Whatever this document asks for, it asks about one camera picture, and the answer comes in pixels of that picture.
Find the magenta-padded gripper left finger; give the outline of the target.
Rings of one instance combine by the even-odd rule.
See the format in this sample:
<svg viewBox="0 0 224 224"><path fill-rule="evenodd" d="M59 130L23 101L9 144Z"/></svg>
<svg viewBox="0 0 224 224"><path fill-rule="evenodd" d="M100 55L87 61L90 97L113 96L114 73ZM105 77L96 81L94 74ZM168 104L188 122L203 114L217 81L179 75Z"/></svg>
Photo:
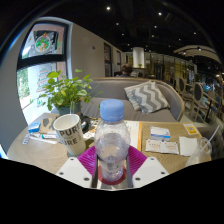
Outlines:
<svg viewBox="0 0 224 224"><path fill-rule="evenodd" d="M98 181L98 162L92 146L78 157L69 157L57 176L84 188L95 188Z"/></svg>

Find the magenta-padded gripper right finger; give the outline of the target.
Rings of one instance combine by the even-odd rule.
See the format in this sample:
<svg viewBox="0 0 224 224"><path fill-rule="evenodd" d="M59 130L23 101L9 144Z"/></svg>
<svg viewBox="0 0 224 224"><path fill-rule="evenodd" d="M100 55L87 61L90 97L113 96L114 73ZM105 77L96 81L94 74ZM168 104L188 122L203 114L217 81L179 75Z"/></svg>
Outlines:
<svg viewBox="0 0 224 224"><path fill-rule="evenodd" d="M129 188L140 188L168 175L166 169L155 157L129 147L127 156L127 183Z"/></svg>

